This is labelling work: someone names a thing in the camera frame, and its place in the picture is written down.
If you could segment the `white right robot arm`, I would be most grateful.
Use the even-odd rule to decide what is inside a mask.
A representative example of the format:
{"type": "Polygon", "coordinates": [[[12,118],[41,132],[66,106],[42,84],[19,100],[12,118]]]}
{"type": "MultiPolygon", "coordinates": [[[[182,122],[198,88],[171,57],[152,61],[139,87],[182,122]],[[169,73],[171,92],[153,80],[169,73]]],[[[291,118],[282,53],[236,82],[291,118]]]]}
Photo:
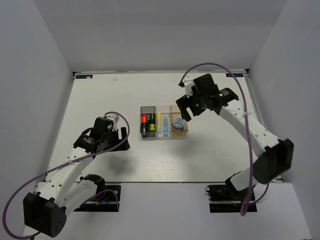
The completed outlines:
{"type": "Polygon", "coordinates": [[[176,100],[184,120],[199,116],[205,110],[214,111],[231,124],[250,144],[249,152],[255,154],[253,167],[242,170],[226,181],[226,195],[236,200],[250,185],[268,184],[289,170],[292,165],[294,144],[290,139],[281,140],[268,131],[245,110],[245,105],[230,88],[219,89],[207,73],[195,79],[183,79],[185,95],[176,100]]]}

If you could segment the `blue translucent glue stick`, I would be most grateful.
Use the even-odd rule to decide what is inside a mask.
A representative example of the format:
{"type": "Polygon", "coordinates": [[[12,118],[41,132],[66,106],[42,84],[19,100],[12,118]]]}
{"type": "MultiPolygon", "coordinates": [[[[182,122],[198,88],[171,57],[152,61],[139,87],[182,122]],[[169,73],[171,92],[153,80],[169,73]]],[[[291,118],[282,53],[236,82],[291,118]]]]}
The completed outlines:
{"type": "Polygon", "coordinates": [[[168,115],[163,116],[163,135],[167,137],[169,135],[168,115]]]}

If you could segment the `blue white tape roll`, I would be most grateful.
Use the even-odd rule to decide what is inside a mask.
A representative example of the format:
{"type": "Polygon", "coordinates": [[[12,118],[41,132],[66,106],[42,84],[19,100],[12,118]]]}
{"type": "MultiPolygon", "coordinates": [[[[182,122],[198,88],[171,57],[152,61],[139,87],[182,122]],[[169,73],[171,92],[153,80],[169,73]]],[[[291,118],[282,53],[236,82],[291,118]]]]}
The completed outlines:
{"type": "Polygon", "coordinates": [[[183,131],[186,125],[186,121],[180,116],[175,116],[172,120],[172,128],[177,131],[183,131]]]}

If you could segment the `yellow translucent glue stick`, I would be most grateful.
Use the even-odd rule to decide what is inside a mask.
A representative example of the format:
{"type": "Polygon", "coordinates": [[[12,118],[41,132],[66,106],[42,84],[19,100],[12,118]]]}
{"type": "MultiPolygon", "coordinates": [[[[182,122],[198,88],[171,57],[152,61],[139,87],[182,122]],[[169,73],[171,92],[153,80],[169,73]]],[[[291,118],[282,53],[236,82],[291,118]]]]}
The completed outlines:
{"type": "Polygon", "coordinates": [[[160,112],[156,113],[156,130],[157,132],[162,130],[162,116],[160,112]]]}

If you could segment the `yellow cap black highlighter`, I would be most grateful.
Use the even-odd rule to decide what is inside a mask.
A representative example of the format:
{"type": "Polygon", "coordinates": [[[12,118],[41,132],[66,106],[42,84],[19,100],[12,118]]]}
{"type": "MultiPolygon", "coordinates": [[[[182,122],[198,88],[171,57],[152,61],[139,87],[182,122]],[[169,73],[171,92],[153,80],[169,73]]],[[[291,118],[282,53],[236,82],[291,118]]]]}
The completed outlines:
{"type": "Polygon", "coordinates": [[[150,114],[150,120],[149,120],[149,131],[155,132],[156,131],[156,120],[155,120],[155,114],[150,114]]]}

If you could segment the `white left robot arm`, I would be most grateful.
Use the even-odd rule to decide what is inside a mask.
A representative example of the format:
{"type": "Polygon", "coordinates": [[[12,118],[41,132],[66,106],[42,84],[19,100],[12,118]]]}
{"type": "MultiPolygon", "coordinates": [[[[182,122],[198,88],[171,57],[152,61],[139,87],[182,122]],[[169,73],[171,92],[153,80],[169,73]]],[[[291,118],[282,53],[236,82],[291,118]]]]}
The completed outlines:
{"type": "Polygon", "coordinates": [[[130,148],[130,127],[117,127],[121,114],[111,111],[95,119],[93,127],[85,129],[73,144],[65,163],[36,193],[23,199],[26,226],[51,238],[64,228],[67,217],[92,199],[105,196],[105,180],[95,174],[83,176],[83,170],[102,153],[126,151],[130,148]]]}

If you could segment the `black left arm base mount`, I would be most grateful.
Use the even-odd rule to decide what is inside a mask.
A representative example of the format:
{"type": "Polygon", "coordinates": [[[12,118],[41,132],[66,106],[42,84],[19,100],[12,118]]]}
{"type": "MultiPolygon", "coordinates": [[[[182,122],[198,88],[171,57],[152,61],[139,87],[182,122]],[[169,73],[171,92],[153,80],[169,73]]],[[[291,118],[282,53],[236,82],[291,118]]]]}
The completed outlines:
{"type": "Polygon", "coordinates": [[[115,195],[110,192],[104,192],[98,197],[82,204],[80,207],[76,208],[75,212],[93,212],[93,213],[113,213],[118,212],[121,200],[121,188],[120,184],[106,184],[106,189],[114,191],[115,195]]]}

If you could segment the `orange cap black highlighter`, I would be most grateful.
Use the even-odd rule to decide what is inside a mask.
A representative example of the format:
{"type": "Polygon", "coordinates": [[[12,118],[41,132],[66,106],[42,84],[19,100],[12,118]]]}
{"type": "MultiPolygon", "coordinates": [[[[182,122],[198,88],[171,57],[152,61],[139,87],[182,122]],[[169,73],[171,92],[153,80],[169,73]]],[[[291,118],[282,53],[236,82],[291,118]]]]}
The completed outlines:
{"type": "Polygon", "coordinates": [[[145,134],[148,131],[147,117],[141,118],[141,132],[145,134]]]}

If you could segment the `green cap black highlighter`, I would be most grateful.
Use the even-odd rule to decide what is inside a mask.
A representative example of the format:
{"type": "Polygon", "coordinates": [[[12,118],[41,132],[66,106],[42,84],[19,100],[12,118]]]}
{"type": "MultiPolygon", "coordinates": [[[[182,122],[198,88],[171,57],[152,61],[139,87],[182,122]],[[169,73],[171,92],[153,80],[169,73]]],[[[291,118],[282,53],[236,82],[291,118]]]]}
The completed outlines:
{"type": "Polygon", "coordinates": [[[147,114],[147,129],[150,130],[151,114],[147,114]]]}

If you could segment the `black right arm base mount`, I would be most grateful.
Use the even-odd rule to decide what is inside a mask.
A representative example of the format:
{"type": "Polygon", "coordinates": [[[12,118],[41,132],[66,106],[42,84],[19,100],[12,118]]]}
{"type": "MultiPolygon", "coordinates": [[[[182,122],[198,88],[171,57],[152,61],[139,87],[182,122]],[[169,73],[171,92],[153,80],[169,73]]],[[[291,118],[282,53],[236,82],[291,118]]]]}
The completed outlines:
{"type": "Polygon", "coordinates": [[[208,185],[205,188],[208,194],[210,213],[240,213],[242,203],[247,196],[247,190],[237,193],[229,192],[225,184],[208,185]]]}

